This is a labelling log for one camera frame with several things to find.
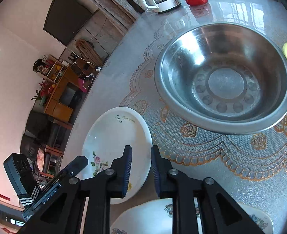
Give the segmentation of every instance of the stainless steel bowl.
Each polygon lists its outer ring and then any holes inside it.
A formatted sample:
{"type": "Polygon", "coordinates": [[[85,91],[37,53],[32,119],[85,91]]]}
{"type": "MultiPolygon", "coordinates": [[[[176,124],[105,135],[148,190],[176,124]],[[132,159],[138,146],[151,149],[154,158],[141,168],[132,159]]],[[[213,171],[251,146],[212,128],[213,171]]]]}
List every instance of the stainless steel bowl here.
{"type": "Polygon", "coordinates": [[[265,36],[236,24],[209,24],[171,40],[154,80],[172,111],[218,133],[256,133],[287,113],[286,58],[265,36]]]}

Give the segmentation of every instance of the television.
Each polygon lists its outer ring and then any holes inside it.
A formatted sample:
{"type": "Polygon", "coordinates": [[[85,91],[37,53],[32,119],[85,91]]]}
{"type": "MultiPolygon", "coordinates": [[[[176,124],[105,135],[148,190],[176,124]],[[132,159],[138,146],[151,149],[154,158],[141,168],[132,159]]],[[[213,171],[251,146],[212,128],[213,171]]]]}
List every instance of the television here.
{"type": "Polygon", "coordinates": [[[44,31],[67,46],[91,15],[76,0],[52,0],[44,31]]]}

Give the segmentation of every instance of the white wall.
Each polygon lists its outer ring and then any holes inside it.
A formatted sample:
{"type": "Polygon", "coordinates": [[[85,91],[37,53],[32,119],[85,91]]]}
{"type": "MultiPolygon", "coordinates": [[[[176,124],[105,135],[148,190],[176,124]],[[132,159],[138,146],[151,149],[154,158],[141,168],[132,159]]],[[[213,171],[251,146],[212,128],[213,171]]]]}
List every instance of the white wall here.
{"type": "MultiPolygon", "coordinates": [[[[15,206],[19,201],[3,162],[12,152],[19,153],[34,104],[31,98],[42,81],[33,72],[33,63],[44,53],[59,57],[64,50],[43,30],[51,1],[3,0],[0,4],[0,194],[9,197],[9,203],[15,206]]],[[[88,0],[78,1],[92,12],[97,9],[88,0]]]]}

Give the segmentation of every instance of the wooden desk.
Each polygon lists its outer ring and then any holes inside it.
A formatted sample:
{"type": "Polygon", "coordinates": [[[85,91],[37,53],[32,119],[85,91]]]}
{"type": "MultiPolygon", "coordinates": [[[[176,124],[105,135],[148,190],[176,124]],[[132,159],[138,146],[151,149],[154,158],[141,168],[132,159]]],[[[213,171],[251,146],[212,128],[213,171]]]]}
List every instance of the wooden desk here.
{"type": "Polygon", "coordinates": [[[73,112],[72,108],[59,102],[68,83],[72,83],[79,88],[79,78],[70,67],[67,67],[65,70],[54,91],[51,93],[44,109],[44,113],[64,122],[69,121],[73,112]]]}

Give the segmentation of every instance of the white dish with floral pattern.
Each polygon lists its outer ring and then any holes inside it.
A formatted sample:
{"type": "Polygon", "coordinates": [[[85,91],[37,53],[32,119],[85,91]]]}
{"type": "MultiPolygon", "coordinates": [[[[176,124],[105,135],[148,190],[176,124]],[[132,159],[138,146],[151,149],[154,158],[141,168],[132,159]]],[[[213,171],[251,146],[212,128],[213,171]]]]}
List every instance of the white dish with floral pattern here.
{"type": "Polygon", "coordinates": [[[132,147],[128,192],[123,199],[111,198],[111,204],[121,203],[134,196],[148,176],[152,147],[148,125],[135,110],[116,107],[95,121],[83,145],[82,156],[88,158],[88,165],[78,175],[80,179],[94,177],[110,168],[112,161],[122,156],[125,145],[132,147]]]}
{"type": "MultiPolygon", "coordinates": [[[[194,198],[199,234],[202,234],[197,199],[194,198]]],[[[265,234],[273,234],[273,223],[262,210],[238,202],[265,234]]],[[[172,234],[172,199],[149,201],[122,213],[110,228],[111,234],[172,234]]]]}

